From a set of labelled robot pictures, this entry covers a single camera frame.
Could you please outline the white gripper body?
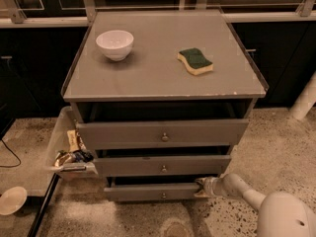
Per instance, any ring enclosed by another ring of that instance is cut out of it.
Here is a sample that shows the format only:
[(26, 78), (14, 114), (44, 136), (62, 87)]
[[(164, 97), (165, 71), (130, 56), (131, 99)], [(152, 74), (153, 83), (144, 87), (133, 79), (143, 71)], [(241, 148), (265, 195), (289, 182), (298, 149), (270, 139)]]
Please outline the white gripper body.
[(209, 197), (224, 197), (226, 195), (221, 178), (206, 178), (203, 183), (203, 189)]

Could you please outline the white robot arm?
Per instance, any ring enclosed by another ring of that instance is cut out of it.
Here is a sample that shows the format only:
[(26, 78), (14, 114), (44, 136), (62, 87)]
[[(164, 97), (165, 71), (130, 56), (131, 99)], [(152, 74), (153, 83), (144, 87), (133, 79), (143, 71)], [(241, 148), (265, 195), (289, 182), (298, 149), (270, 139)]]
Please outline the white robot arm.
[(258, 212), (257, 237), (316, 237), (316, 213), (301, 199), (286, 193), (267, 196), (237, 174), (196, 179), (197, 198), (241, 198)]

